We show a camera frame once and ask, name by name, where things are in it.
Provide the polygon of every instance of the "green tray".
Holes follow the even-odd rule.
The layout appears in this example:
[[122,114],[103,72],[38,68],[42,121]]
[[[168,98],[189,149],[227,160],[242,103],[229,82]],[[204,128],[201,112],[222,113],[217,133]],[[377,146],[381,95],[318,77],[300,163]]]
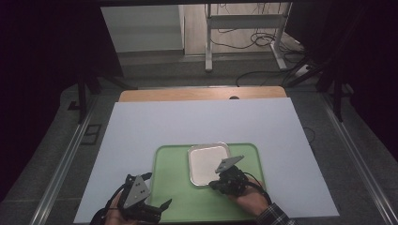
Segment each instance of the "green tray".
[[[161,215],[162,223],[241,221],[253,219],[225,195],[208,186],[197,187],[190,179],[188,150],[192,145],[167,145],[158,149],[151,178],[149,204],[159,207],[173,199]],[[228,143],[231,157],[245,158],[236,165],[264,182],[257,148],[251,143]]]

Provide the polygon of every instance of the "gray carpet floor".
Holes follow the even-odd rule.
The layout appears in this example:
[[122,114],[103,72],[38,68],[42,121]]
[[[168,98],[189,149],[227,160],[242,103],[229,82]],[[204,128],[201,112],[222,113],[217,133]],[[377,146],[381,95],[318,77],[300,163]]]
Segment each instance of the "gray carpet floor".
[[[141,89],[181,86],[236,85],[236,79],[251,71],[276,71],[272,56],[241,55],[215,56],[213,72],[205,72],[203,57],[170,60],[148,57],[147,60],[126,56],[121,58],[123,83]],[[273,72],[259,72],[239,80],[240,85],[279,85],[284,76]],[[351,157],[347,154],[322,104],[322,94],[314,89],[314,77],[300,85],[286,89],[292,98],[299,120],[313,148],[314,156],[329,187],[339,217],[298,218],[303,224],[384,224],[373,197],[363,184]],[[100,149],[112,109],[122,88],[99,78],[101,94],[89,121],[90,128],[99,128],[98,139],[86,135],[82,139],[65,181],[57,195],[46,224],[72,224],[85,186]],[[29,224],[38,203],[48,186],[54,170],[77,128],[79,112],[69,111],[72,101],[78,101],[77,87],[65,90],[60,108],[38,150],[26,166],[4,201],[0,203],[0,224]],[[383,188],[393,208],[398,208],[398,164],[388,150],[343,99],[344,125],[358,146],[376,180]]]

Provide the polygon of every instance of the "metal plate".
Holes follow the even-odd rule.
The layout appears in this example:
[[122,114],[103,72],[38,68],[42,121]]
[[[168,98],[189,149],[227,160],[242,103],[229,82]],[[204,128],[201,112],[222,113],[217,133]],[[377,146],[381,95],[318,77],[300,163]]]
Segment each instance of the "metal plate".
[[216,174],[220,162],[230,157],[229,147],[223,142],[200,144],[188,150],[191,181],[196,186],[206,186],[210,181],[218,180]]

